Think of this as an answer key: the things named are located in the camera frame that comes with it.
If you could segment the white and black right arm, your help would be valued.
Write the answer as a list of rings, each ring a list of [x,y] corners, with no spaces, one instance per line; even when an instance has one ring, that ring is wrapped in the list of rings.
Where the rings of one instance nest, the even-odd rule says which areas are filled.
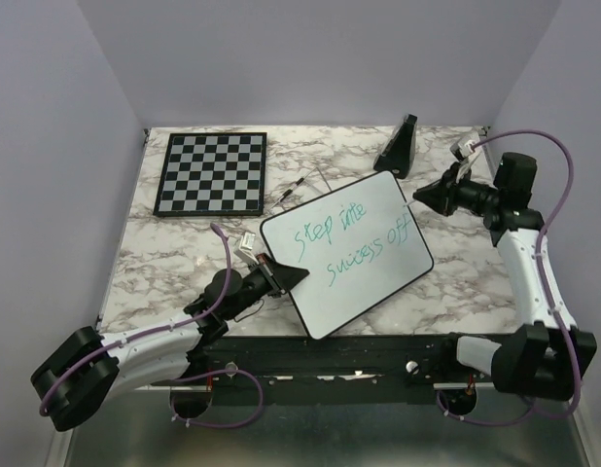
[[[490,185],[472,180],[462,162],[414,192],[416,201],[443,216],[462,208],[479,216],[507,269],[520,327],[501,341],[461,336],[437,357],[450,381],[471,369],[490,376],[504,393],[565,402],[571,399],[597,349],[579,330],[550,269],[548,239],[540,212],[528,202],[536,161],[519,153],[502,156]]]

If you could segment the white whiteboard black frame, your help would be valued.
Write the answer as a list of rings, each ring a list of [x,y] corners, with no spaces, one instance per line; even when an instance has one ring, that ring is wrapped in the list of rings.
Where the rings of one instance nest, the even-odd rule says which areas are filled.
[[[309,272],[291,300],[315,339],[341,329],[434,267],[395,176],[379,172],[260,225],[273,259]]]

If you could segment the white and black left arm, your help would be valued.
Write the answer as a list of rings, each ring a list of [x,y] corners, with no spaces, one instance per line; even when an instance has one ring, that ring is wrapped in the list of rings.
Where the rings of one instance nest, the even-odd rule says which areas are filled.
[[[167,380],[198,382],[203,347],[220,339],[229,323],[265,296],[289,293],[309,275],[267,254],[247,275],[218,271],[183,310],[131,332],[101,334],[91,326],[73,332],[32,374],[39,413],[59,432],[90,419],[104,402],[140,386]]]

